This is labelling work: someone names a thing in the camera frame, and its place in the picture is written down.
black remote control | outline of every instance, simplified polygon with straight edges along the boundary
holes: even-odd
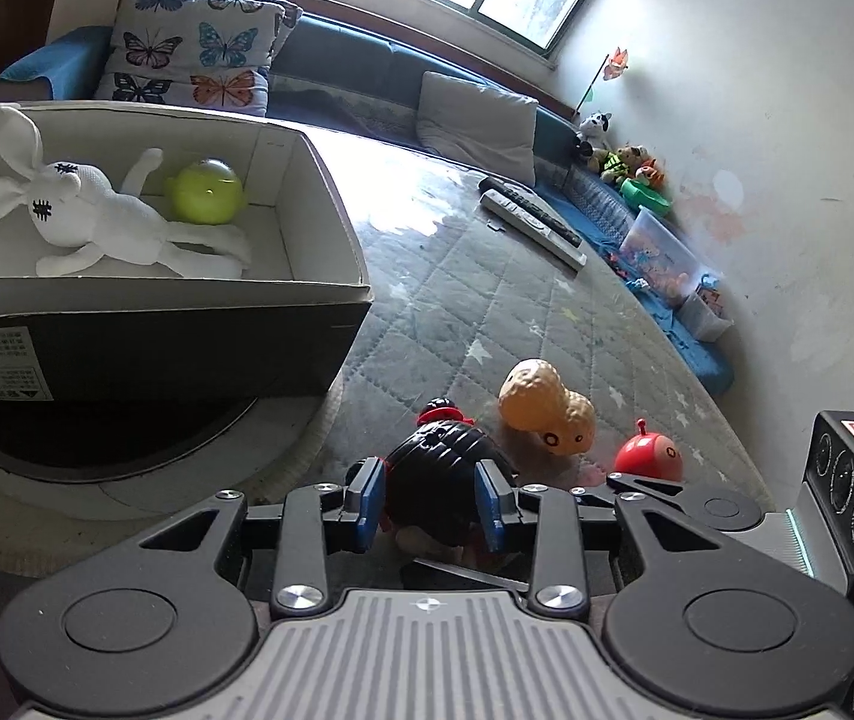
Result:
[[[488,175],[488,177],[481,179],[477,188],[481,191],[481,194],[491,189],[499,191],[500,194],[505,196],[508,200],[515,202],[532,217],[537,218],[542,221],[542,223],[550,227],[555,233],[560,235],[563,240],[572,245],[572,247],[578,247],[582,242],[584,242],[584,239],[582,239],[581,236],[579,236],[566,223],[563,223],[563,221],[559,220],[554,215],[548,214],[539,205],[529,201],[529,199],[523,196],[523,194],[520,194],[519,191],[510,189],[510,187],[500,179],[494,178],[492,175]]]

remote control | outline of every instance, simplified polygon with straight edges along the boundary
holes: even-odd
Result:
[[[496,189],[489,189],[481,195],[481,205],[496,213],[507,224],[516,227],[524,235],[538,242],[542,247],[560,257],[575,271],[587,264],[587,255],[577,251],[538,218],[528,214],[512,200],[508,200]]]
[[[543,208],[531,201],[529,197],[523,196],[519,191],[507,186],[503,181],[494,178],[492,175],[483,178],[477,188],[481,191],[481,194],[491,189],[499,191],[500,194],[508,200],[515,202],[532,217],[538,218],[542,223],[550,227],[574,248],[577,248],[584,240],[565,221],[547,213]]]

white remote control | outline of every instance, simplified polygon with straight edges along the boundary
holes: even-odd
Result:
[[[579,271],[587,264],[586,254],[577,251],[541,220],[528,214],[515,202],[500,194],[499,191],[495,189],[485,191],[481,195],[481,205],[496,213],[510,226],[516,227],[531,240],[538,242],[545,250],[560,257],[565,264],[571,266],[575,271]]]

metal screw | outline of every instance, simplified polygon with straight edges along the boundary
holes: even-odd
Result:
[[[277,591],[277,603],[287,608],[314,608],[323,600],[323,592],[310,584],[288,584]]]
[[[548,608],[574,608],[584,603],[584,594],[571,584],[551,584],[538,590],[536,598]]]

sofa backrest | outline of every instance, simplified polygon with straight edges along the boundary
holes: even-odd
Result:
[[[420,84],[426,71],[499,86],[403,43],[309,15],[300,19],[288,37],[270,74],[279,84],[291,88],[302,88],[301,84],[310,82],[337,90],[348,103],[354,103],[367,124],[414,140]],[[534,157],[539,162],[539,177],[549,177],[558,186],[563,183],[563,175],[541,176],[541,173],[550,172],[552,166],[558,173],[566,172],[573,138],[574,129],[569,122],[542,106],[537,108]]]

